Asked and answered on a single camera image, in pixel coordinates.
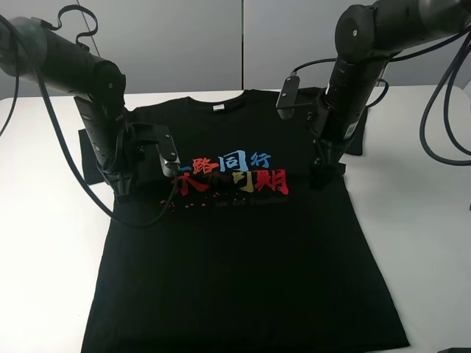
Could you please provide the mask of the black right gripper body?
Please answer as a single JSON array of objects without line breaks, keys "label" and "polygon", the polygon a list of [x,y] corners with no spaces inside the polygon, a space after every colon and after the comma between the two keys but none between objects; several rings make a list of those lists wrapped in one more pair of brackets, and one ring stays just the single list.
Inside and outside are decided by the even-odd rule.
[{"label": "black right gripper body", "polygon": [[336,167],[353,138],[345,137],[349,124],[339,119],[339,114],[327,103],[325,96],[324,91],[318,92],[314,108],[307,117],[308,130],[313,135],[316,162]]}]

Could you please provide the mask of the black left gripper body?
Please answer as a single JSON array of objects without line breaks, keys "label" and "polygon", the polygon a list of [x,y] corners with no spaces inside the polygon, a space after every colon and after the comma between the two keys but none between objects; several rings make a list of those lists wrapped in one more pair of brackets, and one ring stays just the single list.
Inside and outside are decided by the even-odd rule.
[{"label": "black left gripper body", "polygon": [[111,155],[99,171],[113,191],[134,191],[140,168],[149,158],[148,146],[158,146],[162,126],[151,123],[125,123],[117,130]]}]

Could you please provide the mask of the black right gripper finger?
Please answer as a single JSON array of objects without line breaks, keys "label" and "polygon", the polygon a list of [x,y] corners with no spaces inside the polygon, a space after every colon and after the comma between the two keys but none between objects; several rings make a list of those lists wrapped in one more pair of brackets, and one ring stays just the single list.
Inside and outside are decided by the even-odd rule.
[{"label": "black right gripper finger", "polygon": [[309,167],[310,187],[314,190],[321,190],[340,175],[340,165],[313,164]]}]

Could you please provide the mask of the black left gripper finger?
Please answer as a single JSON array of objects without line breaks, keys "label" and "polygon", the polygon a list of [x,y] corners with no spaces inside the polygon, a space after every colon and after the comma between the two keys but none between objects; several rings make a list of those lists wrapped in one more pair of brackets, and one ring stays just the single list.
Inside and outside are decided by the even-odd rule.
[{"label": "black left gripper finger", "polygon": [[127,202],[134,185],[132,176],[111,176],[110,187],[117,202]]}]

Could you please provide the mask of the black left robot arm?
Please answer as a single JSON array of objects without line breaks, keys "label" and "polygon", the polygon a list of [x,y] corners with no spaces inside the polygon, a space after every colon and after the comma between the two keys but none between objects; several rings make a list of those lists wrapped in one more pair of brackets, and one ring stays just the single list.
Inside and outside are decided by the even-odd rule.
[{"label": "black left robot arm", "polygon": [[126,77],[118,66],[60,37],[55,26],[39,18],[2,19],[1,70],[36,83],[42,96],[50,88],[73,96],[85,126],[83,144],[118,198],[134,191],[145,160],[159,157],[161,172],[174,176],[168,128],[137,121],[125,107]]}]

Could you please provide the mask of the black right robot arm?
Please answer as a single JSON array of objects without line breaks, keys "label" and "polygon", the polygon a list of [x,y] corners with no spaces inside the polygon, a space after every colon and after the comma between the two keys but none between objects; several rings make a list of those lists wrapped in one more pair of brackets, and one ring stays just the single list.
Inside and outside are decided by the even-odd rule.
[{"label": "black right robot arm", "polygon": [[401,51],[456,35],[470,24],[469,1],[376,1],[352,5],[336,25],[337,59],[314,104],[311,185],[342,176],[340,164],[381,72]]}]

